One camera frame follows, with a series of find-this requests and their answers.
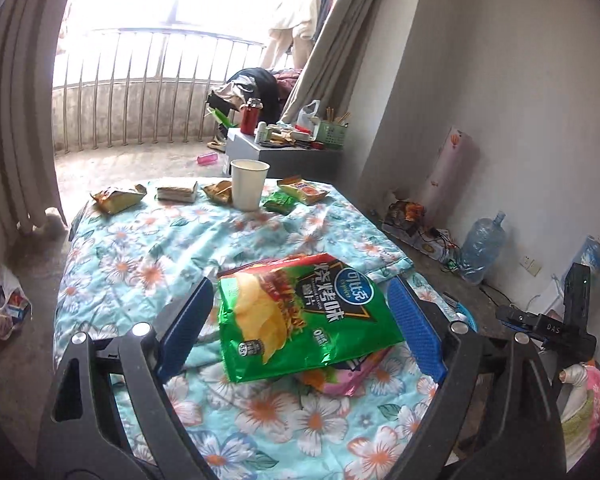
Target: green chip bag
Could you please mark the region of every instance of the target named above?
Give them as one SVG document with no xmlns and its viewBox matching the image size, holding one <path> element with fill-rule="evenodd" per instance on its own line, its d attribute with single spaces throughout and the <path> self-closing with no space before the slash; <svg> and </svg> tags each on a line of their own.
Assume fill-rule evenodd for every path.
<svg viewBox="0 0 600 480">
<path fill-rule="evenodd" d="M 375 283 L 329 254 L 267 260 L 219 280 L 234 382 L 356 359 L 404 341 Z"/>
</svg>

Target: slipper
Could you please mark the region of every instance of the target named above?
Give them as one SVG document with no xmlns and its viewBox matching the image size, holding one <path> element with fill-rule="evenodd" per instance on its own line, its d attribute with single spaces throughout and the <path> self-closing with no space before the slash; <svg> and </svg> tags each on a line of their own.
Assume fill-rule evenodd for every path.
<svg viewBox="0 0 600 480">
<path fill-rule="evenodd" d="M 219 152 L 224 153 L 224 142 L 215 142 L 212 140 L 211 142 L 208 142 L 206 146 L 212 150 L 218 150 Z"/>
</svg>

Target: white paper cup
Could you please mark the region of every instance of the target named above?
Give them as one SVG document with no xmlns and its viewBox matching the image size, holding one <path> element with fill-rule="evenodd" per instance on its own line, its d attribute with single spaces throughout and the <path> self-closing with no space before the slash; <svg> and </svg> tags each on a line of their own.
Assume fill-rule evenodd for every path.
<svg viewBox="0 0 600 480">
<path fill-rule="evenodd" d="M 238 158 L 231 161 L 231 196 L 241 211 L 256 211 L 260 207 L 264 179 L 269 165 L 259 160 Z"/>
</svg>

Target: blue circular logo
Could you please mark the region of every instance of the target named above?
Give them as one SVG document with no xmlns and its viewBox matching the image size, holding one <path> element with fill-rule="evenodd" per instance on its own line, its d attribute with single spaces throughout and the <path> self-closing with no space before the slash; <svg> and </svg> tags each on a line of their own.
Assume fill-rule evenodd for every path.
<svg viewBox="0 0 600 480">
<path fill-rule="evenodd" d="M 364 305 L 374 296 L 374 288 L 368 277 L 350 267 L 336 275 L 334 286 L 337 295 L 352 305 Z"/>
</svg>

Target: green plastic basket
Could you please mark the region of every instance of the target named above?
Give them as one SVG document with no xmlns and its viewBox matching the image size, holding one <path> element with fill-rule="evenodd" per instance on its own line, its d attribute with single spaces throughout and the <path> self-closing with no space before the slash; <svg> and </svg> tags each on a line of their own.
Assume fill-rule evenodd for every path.
<svg viewBox="0 0 600 480">
<path fill-rule="evenodd" d="M 318 128 L 318 135 L 315 140 L 332 148 L 340 149 L 344 145 L 344 138 L 347 135 L 347 127 L 342 124 L 329 123 L 321 121 Z"/>
</svg>

